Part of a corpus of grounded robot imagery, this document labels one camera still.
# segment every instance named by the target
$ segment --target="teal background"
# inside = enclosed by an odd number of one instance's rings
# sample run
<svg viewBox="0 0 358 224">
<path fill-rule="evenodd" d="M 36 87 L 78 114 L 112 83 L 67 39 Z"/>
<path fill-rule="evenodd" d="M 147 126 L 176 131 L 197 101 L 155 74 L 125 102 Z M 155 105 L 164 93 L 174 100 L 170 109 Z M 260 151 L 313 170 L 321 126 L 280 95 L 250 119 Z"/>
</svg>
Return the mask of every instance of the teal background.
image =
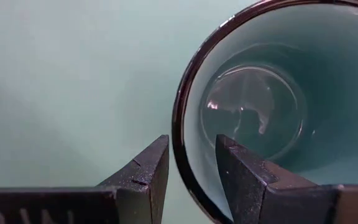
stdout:
<svg viewBox="0 0 358 224">
<path fill-rule="evenodd" d="M 0 0 L 0 187 L 94 185 L 161 134 L 190 58 L 254 1 Z M 164 223 L 209 223 L 173 154 Z"/>
</svg>

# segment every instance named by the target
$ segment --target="mug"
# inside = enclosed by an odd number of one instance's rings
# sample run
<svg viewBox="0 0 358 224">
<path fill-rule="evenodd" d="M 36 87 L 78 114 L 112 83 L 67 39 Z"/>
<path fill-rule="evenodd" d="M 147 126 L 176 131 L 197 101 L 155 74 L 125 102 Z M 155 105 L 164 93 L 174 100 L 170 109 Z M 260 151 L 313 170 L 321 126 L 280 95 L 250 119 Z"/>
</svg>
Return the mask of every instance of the mug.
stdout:
<svg viewBox="0 0 358 224">
<path fill-rule="evenodd" d="M 358 184 L 358 1 L 258 2 L 191 59 L 173 151 L 196 203 L 224 223 L 217 134 L 317 184 Z"/>
</svg>

